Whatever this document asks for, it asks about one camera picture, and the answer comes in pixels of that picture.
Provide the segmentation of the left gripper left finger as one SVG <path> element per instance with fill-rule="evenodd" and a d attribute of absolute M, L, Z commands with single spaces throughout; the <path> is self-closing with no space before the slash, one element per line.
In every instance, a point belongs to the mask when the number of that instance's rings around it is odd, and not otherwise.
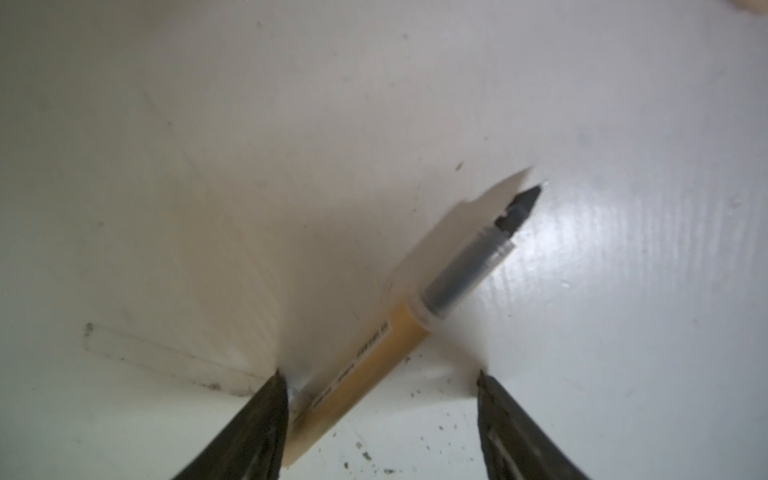
<path fill-rule="evenodd" d="M 277 371 L 178 479 L 277 479 L 288 429 L 288 389 Z"/>

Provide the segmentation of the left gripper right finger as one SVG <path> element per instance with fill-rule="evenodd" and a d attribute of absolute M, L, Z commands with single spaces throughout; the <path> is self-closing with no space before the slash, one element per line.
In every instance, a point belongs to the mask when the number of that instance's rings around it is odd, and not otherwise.
<path fill-rule="evenodd" d="M 477 378 L 478 430 L 493 480 L 587 480 L 494 377 Z"/>

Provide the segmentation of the tan pen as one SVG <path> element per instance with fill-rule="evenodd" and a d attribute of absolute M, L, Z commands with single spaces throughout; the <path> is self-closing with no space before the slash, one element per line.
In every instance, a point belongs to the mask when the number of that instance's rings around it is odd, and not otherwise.
<path fill-rule="evenodd" d="M 294 399 L 282 466 L 291 467 L 415 350 L 514 250 L 513 237 L 529 219 L 542 184 L 515 195 L 479 228 L 438 273 L 408 293 L 339 366 L 309 383 Z"/>

